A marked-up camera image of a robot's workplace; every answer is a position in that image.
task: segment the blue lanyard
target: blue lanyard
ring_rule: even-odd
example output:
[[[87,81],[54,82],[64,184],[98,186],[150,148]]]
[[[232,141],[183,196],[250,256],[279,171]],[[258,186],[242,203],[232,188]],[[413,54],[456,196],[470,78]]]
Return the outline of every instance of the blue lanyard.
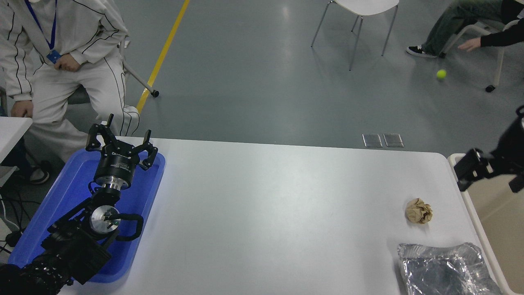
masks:
[[[42,32],[42,35],[44,35],[43,37],[46,40],[47,45],[49,45],[49,49],[50,50],[52,50],[54,48],[54,34],[56,32],[56,29],[57,29],[57,4],[58,4],[58,0],[54,0],[54,20],[53,20],[53,29],[51,31],[51,43],[50,43],[49,41],[47,41],[46,36],[43,34],[42,27],[40,26],[40,23],[38,22],[38,19],[36,17],[35,11],[31,7],[31,3],[29,3],[29,0],[26,0],[27,8],[29,9],[29,12],[31,12],[31,15],[35,19],[36,24],[38,25],[38,27],[40,28],[40,31]]]

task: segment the person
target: person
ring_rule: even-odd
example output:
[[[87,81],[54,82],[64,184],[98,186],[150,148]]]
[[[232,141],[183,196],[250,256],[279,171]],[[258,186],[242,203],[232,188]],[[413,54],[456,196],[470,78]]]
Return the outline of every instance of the person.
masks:
[[[455,0],[431,29],[426,42],[409,46],[406,51],[414,56],[435,58],[444,49],[448,39],[479,18],[509,23],[519,22],[505,31],[469,39],[459,49],[470,52],[479,47],[508,46],[524,40],[524,2],[522,0]]]
[[[86,89],[97,120],[114,115],[112,131],[138,128],[135,107],[125,104],[117,45],[127,29],[113,0],[0,0],[0,65],[14,117],[32,117],[28,132],[64,162],[85,147],[87,135],[64,118],[69,97]],[[35,49],[42,65],[32,70]]]
[[[7,117],[4,108],[0,106],[0,117]],[[21,138],[13,149],[2,160],[0,166],[17,167],[15,172],[30,184],[43,184],[49,179],[49,171],[40,166],[31,166],[26,158],[24,138]]]

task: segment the robotic arm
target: robotic arm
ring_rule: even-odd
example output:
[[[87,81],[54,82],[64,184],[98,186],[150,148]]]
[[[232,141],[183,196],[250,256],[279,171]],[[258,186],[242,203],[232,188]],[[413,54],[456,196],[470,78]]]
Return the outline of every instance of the robotic arm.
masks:
[[[116,139],[110,126],[94,124],[89,130],[87,151],[99,151],[101,158],[89,189],[92,196],[72,208],[49,228],[50,235],[41,246],[44,252],[30,264],[0,267],[0,294],[58,294],[64,285],[72,285],[75,279],[85,284],[110,260],[107,251],[114,241],[132,241],[142,232],[144,219],[138,214],[123,214],[115,208],[121,190],[131,186],[136,166],[149,169],[158,149],[150,142],[151,130],[146,132],[143,144],[132,146]],[[101,135],[105,146],[97,140]],[[147,151],[140,160],[138,153]],[[131,236],[119,235],[122,220],[136,221],[136,231]]]
[[[471,149],[455,165],[457,185],[461,192],[473,182],[502,174],[514,174],[509,182],[514,193],[524,188],[524,106],[520,106],[517,118],[500,137],[497,148],[489,154]]]

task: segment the hand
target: hand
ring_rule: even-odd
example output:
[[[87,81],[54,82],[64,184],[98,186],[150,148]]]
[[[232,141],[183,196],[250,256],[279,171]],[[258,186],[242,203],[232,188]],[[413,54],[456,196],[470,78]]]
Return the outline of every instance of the hand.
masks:
[[[481,39],[475,38],[475,39],[469,39],[468,41],[462,43],[458,48],[461,50],[466,50],[466,52],[470,52],[473,49],[477,49],[481,46]]]
[[[55,70],[76,72],[80,69],[80,64],[70,54],[64,54],[57,60],[54,65]]]
[[[15,101],[13,108],[11,109],[12,117],[28,117],[32,118],[32,101],[20,100]]]

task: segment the man in white tracksuit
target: man in white tracksuit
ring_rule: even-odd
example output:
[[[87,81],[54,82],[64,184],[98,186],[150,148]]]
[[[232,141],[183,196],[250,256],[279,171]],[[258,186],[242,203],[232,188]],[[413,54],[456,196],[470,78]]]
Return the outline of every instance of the man in white tracksuit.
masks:
[[[115,115],[112,131],[131,135],[139,115],[125,105],[117,44],[127,29],[113,0],[0,0],[0,65],[14,117],[32,117],[29,132],[64,161],[85,147],[87,135],[64,114],[83,85],[98,121]],[[43,65],[34,69],[35,48]]]

